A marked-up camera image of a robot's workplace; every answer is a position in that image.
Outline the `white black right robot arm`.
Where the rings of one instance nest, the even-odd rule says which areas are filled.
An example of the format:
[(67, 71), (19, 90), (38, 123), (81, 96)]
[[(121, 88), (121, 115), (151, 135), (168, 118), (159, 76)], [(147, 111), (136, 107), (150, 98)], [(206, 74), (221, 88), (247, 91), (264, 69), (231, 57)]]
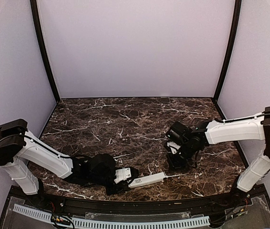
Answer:
[(197, 166), (197, 154), (205, 147), (223, 142), (260, 140), (265, 147), (259, 156), (235, 181), (235, 189), (226, 195), (226, 203), (236, 207), (244, 193), (270, 171), (270, 107), (262, 113), (230, 120), (214, 119), (194, 128), (174, 122), (166, 132), (167, 160), (171, 169)]

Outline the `white remote control body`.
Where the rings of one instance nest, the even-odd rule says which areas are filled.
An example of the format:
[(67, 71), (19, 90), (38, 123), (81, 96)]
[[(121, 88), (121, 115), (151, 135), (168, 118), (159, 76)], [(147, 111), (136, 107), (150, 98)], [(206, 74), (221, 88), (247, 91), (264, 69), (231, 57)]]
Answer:
[(154, 183), (162, 182), (166, 178), (166, 175), (164, 172), (145, 176), (145, 177), (139, 177), (134, 179), (129, 185), (129, 188), (136, 188), (136, 187), (142, 187), (151, 185)]

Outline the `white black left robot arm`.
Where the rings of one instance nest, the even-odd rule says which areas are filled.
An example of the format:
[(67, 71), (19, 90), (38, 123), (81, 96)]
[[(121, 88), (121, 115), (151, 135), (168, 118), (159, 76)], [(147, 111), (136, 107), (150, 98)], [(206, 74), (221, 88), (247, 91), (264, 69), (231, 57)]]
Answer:
[(24, 164), (29, 160), (54, 173), (58, 178), (80, 186), (96, 184), (108, 195), (128, 191), (139, 176), (133, 167), (117, 167), (109, 154), (68, 156), (48, 146), (17, 119), (0, 125), (0, 167), (2, 167), (39, 208), (46, 208), (50, 198), (42, 192), (43, 184)]

